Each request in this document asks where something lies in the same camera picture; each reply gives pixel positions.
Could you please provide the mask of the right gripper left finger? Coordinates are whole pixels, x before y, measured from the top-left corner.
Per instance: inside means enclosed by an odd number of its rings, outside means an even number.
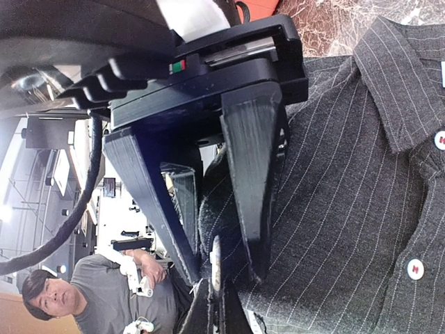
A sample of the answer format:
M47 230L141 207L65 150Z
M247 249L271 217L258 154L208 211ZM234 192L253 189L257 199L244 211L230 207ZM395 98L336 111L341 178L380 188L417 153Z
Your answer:
M179 327L180 334L213 333L213 290L209 279L201 279L194 289L191 307Z

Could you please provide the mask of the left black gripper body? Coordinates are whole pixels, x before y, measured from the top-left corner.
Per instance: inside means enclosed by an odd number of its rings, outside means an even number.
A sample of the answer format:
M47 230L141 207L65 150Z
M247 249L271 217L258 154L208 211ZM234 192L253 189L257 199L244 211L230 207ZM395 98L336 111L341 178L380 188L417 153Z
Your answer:
M145 59L119 56L59 95L77 109L104 110L113 129L147 120L164 124L180 116L221 108L221 95L266 81L280 86L285 105L308 98L302 43L290 17L276 15L177 45L162 79Z

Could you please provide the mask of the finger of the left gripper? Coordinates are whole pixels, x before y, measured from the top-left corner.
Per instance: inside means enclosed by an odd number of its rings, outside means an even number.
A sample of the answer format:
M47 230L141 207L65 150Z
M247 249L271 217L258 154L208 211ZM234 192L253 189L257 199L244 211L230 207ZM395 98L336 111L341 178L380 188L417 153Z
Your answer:
M270 263L280 130L285 121L280 85L266 81L223 94L220 121L248 271L253 280L264 280Z
M196 283L200 279L197 218L203 176L199 148L127 127L105 136L104 154L178 272L187 283Z

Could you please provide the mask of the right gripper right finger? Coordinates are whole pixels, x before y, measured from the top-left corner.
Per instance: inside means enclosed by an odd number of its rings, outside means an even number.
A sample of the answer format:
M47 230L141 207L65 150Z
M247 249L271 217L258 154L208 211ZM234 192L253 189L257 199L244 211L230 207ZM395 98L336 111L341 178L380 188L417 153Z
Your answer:
M236 288L225 280L218 301L218 332L222 334L253 334Z

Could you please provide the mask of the round brooch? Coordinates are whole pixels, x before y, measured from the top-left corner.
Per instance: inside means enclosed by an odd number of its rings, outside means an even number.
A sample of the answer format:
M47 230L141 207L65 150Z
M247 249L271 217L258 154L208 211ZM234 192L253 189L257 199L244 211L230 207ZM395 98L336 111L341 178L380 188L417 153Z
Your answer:
M213 295L216 298L220 297L221 291L221 272L222 272L222 258L221 258L221 246L220 237L217 235L213 239L212 249L210 252L211 263L211 285L213 289Z

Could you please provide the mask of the black pinstriped shirt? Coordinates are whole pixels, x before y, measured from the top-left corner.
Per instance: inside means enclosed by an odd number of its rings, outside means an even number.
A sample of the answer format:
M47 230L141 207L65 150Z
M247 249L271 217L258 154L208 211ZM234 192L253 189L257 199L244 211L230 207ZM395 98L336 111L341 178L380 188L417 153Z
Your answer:
M226 154L209 167L202 254L219 236L264 333L444 332L443 60L443 25L377 17L351 56L306 61L260 284Z

